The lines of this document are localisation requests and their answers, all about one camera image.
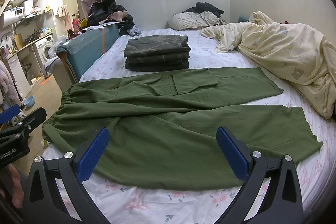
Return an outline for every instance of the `metal screw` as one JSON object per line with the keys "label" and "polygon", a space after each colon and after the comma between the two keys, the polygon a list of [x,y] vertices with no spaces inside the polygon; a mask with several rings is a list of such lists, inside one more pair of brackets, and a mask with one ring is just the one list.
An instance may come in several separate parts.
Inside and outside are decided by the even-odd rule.
{"label": "metal screw", "polygon": [[34,159],[34,162],[40,162],[42,160],[42,157],[41,156],[37,156],[35,159]]}
{"label": "metal screw", "polygon": [[72,158],[72,156],[73,156],[73,153],[72,153],[72,152],[66,152],[66,153],[64,154],[64,158],[66,158],[66,159]]}
{"label": "metal screw", "polygon": [[261,157],[261,153],[259,151],[254,151],[252,153],[252,155],[255,157],[255,158],[260,158]]}
{"label": "metal screw", "polygon": [[292,160],[292,157],[290,155],[285,155],[285,160],[286,161],[291,161]]}

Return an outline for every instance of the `folded black garment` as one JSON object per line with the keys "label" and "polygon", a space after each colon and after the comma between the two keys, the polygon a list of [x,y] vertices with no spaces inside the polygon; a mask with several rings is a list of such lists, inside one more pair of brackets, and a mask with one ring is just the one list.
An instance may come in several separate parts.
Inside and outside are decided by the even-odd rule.
{"label": "folded black garment", "polygon": [[150,56],[127,57],[126,64],[153,64],[153,63],[167,63],[178,61],[181,59],[190,58],[189,52],[160,54]]}
{"label": "folded black garment", "polygon": [[124,50],[124,57],[143,57],[166,53],[189,52],[186,35],[152,35],[129,39]]}
{"label": "folded black garment", "polygon": [[197,2],[195,7],[191,7],[188,10],[185,10],[183,13],[185,12],[202,13],[206,11],[212,12],[218,18],[221,14],[224,14],[223,10],[218,9],[214,5],[207,2]]}
{"label": "folded black garment", "polygon": [[169,71],[169,70],[180,70],[180,69],[187,69],[189,68],[189,61],[188,59],[184,59],[182,61],[182,65],[156,65],[152,66],[151,64],[149,65],[144,65],[144,64],[125,64],[125,68],[132,70],[132,71],[145,71],[145,72],[150,72],[150,71]]}
{"label": "folded black garment", "polygon": [[129,59],[129,57],[126,58],[125,68],[126,68],[127,65],[137,65],[139,67],[142,67],[142,66],[176,66],[176,65],[182,65],[183,64],[182,59],[171,61],[171,62],[158,62],[158,63],[130,63],[128,59]]}

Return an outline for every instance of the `pocket flap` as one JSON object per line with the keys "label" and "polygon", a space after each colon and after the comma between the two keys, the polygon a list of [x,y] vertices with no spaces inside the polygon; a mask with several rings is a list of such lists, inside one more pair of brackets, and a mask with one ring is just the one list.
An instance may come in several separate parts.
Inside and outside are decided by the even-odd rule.
{"label": "pocket flap", "polygon": [[202,88],[211,88],[218,84],[215,77],[205,69],[187,70],[172,75],[178,95],[189,93]]}

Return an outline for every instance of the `blue textured pad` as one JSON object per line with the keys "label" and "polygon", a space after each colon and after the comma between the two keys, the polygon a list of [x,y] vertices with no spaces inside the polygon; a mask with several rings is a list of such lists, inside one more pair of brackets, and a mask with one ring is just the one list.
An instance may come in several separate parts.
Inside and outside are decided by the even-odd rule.
{"label": "blue textured pad", "polygon": [[246,182],[250,176],[246,159],[223,128],[220,127],[217,129],[216,139],[219,148],[222,150],[237,179]]}
{"label": "blue textured pad", "polygon": [[109,143],[109,138],[109,130],[103,128],[78,162],[77,179],[80,183],[91,177],[100,157],[103,155],[103,152]]}
{"label": "blue textured pad", "polygon": [[20,113],[19,105],[13,105],[0,114],[0,123],[5,124]]}

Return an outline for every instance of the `countertop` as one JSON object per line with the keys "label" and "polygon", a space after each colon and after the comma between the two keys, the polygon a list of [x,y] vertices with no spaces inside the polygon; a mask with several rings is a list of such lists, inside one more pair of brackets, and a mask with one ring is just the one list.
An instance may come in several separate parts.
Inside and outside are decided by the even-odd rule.
{"label": "countertop", "polygon": [[41,37],[39,37],[38,39],[35,39],[34,41],[30,42],[29,44],[25,45],[23,48],[17,50],[16,52],[12,52],[10,55],[8,55],[3,61],[6,61],[8,60],[9,58],[11,58],[12,56],[14,56],[15,54],[19,53],[20,51],[22,51],[23,49],[25,49],[26,47],[36,43],[37,41],[45,38],[45,37],[48,37],[49,35],[53,34],[53,32],[50,32],[50,33],[47,33],[46,35],[43,35]]}

